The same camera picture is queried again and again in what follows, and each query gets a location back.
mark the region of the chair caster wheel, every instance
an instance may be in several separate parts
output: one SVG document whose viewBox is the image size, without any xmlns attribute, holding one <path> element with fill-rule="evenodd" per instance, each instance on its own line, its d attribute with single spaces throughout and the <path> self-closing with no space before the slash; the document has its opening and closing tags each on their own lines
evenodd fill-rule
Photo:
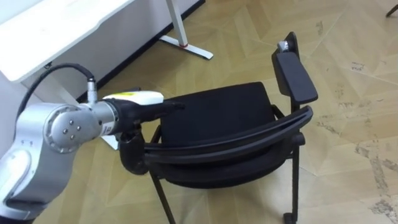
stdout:
<svg viewBox="0 0 398 224">
<path fill-rule="evenodd" d="M 284 214 L 284 221 L 285 221 L 285 224 L 296 224 L 296 222 L 293 221 L 293 214 L 291 214 L 291 213 Z"/>
</svg>

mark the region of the black baseboard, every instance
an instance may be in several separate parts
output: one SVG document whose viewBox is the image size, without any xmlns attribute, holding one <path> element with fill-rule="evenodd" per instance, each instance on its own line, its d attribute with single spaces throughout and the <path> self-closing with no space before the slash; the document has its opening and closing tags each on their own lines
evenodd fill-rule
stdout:
<svg viewBox="0 0 398 224">
<path fill-rule="evenodd" d="M 206 0 L 199 0 L 189 9 L 187 9 L 184 13 L 181 14 L 182 19 L 186 19 L 190 14 L 192 14 L 195 10 L 197 10 L 201 5 L 203 5 Z M 132 53 L 127 59 L 125 59 L 122 63 L 120 63 L 116 68 L 106 74 L 102 79 L 97 82 L 97 89 L 100 89 L 105 86 L 112 78 L 116 77 L 121 71 L 123 71 L 129 64 L 131 64 L 135 59 L 140 57 L 145 51 L 150 49 L 163 35 L 167 34 L 173 29 L 173 24 L 170 23 L 167 27 L 162 29 L 158 34 L 156 34 L 151 40 L 148 40 L 142 47 L 140 47 L 137 51 Z M 82 103 L 87 100 L 87 92 L 84 92 L 77 99 L 77 102 Z"/>
</svg>

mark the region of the black cable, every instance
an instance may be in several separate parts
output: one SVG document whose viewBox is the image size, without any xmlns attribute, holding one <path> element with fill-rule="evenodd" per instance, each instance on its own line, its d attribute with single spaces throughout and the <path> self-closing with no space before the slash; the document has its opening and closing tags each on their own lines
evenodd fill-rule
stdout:
<svg viewBox="0 0 398 224">
<path fill-rule="evenodd" d="M 44 80 L 45 77 L 50 75 L 52 72 L 61 69 L 61 68 L 74 68 L 78 70 L 80 73 L 82 73 L 86 78 L 88 82 L 95 82 L 94 75 L 85 67 L 77 64 L 77 63 L 61 63 L 59 65 L 55 65 L 45 72 L 43 72 L 36 80 L 33 82 L 33 84 L 30 86 L 30 88 L 27 90 L 24 98 L 22 99 L 19 109 L 17 112 L 17 120 L 19 115 L 25 110 L 27 102 L 29 101 L 30 97 L 32 96 L 33 92 L 36 90 L 38 85 Z"/>
</svg>

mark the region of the chair leg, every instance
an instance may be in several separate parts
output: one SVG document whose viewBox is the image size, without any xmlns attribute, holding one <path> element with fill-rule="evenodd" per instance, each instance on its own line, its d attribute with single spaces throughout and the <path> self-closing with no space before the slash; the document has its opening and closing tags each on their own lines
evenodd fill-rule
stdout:
<svg viewBox="0 0 398 224">
<path fill-rule="evenodd" d="M 292 213 L 284 214 L 285 224 L 296 224 L 299 217 L 299 160 L 300 151 L 299 147 L 295 147 L 292 154 L 293 159 L 293 169 L 292 169 L 292 188 L 293 188 L 293 199 L 292 199 Z"/>
<path fill-rule="evenodd" d="M 154 182 L 157 195 L 159 196 L 160 202 L 162 202 L 163 209 L 167 215 L 167 219 L 169 220 L 169 223 L 175 224 L 173 213 L 170 209 L 169 203 L 167 202 L 167 198 L 166 198 L 166 195 L 164 194 L 163 187 L 162 187 L 162 184 L 160 183 L 159 178 L 157 178 L 157 176 L 152 171 L 149 171 L 149 173 L 150 173 L 150 177 L 152 178 L 152 181 Z"/>
<path fill-rule="evenodd" d="M 391 14 L 393 14 L 396 10 L 398 10 L 398 4 L 396 6 L 394 6 L 387 14 L 386 17 L 391 16 Z"/>
</svg>

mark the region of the cable connector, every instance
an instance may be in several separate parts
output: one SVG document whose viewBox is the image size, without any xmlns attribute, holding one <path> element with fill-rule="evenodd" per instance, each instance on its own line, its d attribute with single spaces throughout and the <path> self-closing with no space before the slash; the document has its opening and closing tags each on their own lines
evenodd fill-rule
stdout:
<svg viewBox="0 0 398 224">
<path fill-rule="evenodd" d="M 87 82 L 87 102 L 89 105 L 93 105 L 97 103 L 97 87 L 95 83 L 95 79 L 91 78 Z"/>
</svg>

